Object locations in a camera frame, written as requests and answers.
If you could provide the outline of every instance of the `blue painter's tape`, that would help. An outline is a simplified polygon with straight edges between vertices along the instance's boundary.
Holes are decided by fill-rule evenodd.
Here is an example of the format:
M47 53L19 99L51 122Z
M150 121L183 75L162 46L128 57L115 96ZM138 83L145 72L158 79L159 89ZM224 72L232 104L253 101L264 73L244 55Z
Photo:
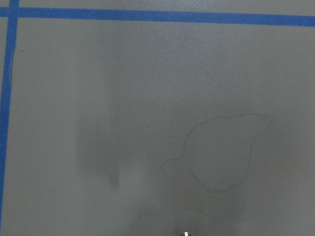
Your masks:
M19 8L19 17L315 27L314 16L211 12L134 11L106 9L99 10L21 7Z
M0 7L0 17L7 17L8 9L8 7Z
M10 0L0 104L0 222L2 217L5 156L11 100L11 67L15 50L19 0Z

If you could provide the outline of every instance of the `blue tape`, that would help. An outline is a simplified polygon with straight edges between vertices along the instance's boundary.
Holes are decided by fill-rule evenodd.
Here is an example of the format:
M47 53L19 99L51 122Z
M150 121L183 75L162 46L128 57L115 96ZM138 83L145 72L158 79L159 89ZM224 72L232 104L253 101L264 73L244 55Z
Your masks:
M5 170L5 156L9 127L9 113L11 100L11 67L15 50L19 0L10 0L8 8L8 22L6 33L6 46L4 55L4 68L0 104L0 222L2 222L2 201Z
M0 7L0 17L8 16L8 7Z
M314 16L178 11L19 8L19 17L315 27Z

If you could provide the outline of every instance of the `blue line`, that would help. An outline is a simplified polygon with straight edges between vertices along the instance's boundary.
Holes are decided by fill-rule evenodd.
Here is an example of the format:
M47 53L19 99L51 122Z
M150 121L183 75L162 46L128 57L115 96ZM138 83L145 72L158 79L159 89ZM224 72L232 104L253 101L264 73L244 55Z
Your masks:
M19 17L315 27L315 16L70 8L19 8Z
M8 138L9 113L11 100L11 67L15 49L19 0L10 0L8 9L8 23L4 68L0 104L0 222L2 222L3 184L5 171L5 156Z
M8 7L0 7L0 17L8 16Z

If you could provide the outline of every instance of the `water stain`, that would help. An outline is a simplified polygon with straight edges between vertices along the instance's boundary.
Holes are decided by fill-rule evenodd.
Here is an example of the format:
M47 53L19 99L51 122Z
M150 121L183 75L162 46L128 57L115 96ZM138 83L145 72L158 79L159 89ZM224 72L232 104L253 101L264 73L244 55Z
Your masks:
M198 236L217 235L214 219L195 208L189 208L175 212L139 213L128 236L178 236L186 231Z
M261 114L220 116L197 124L187 134L183 155L162 165L168 179L187 173L207 191L220 193L248 175L255 139L271 125Z

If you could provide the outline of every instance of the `gray surface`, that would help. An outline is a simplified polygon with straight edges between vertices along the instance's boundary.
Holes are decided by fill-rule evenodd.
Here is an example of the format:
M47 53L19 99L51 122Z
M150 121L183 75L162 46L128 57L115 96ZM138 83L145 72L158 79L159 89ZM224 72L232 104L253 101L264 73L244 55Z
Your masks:
M108 8L293 15L314 15L315 8L315 2L313 0L20 0L20 5L28 7Z
M0 7L1 6L9 6L9 0L1 0L0 1Z
M1 235L312 235L314 37L20 19Z
M6 18L0 18L0 85L2 85L3 64L5 54L5 42L6 42Z

